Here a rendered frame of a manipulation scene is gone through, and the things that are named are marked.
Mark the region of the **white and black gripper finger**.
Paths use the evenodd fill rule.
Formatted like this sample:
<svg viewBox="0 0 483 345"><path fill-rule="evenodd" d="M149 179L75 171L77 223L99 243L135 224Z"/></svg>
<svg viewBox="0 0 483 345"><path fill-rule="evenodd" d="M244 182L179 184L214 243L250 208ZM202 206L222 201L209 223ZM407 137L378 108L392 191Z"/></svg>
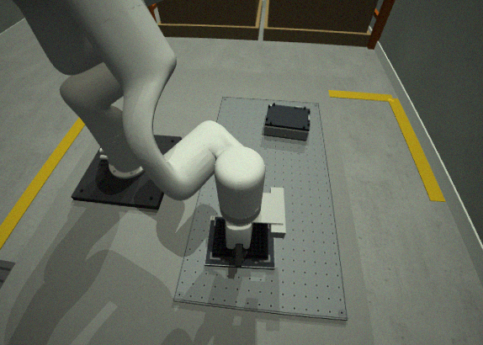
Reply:
<svg viewBox="0 0 483 345"><path fill-rule="evenodd" d="M236 267L241 267L244 259L247 259L247 249L244 248L244 250L242 250L242 248L244 248L243 244L237 243L236 247L233 248L232 251L232 257L234 258Z"/></svg>

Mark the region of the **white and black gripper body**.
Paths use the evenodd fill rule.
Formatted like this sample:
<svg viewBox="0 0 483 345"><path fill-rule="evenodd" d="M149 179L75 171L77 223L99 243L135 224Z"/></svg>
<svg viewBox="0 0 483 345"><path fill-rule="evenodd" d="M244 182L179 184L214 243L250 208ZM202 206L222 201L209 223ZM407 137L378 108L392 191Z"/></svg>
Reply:
<svg viewBox="0 0 483 345"><path fill-rule="evenodd" d="M248 249L251 243L253 223L250 222L245 225L235 225L230 223L226 219L225 221L226 221L226 247L229 249L233 249L236 247L237 243L241 243L243 244L243 247L245 249Z"/></svg>

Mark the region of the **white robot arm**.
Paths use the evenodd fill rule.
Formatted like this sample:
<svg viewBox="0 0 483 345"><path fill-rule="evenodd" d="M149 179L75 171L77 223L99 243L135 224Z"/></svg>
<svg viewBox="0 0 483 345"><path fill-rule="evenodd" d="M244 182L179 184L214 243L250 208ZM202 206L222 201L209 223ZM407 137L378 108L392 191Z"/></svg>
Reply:
<svg viewBox="0 0 483 345"><path fill-rule="evenodd" d="M148 9L162 0L13 1L52 65L74 75L62 82L61 97L103 148L100 159L115 177L145 171L165 195L181 201L215 173L227 221L269 224L270 237L284 238L284 188L263 193L262 157L225 127L201 123L163 155L166 160L158 149L154 114L177 65ZM111 104L123 96L122 111Z"/></svg>

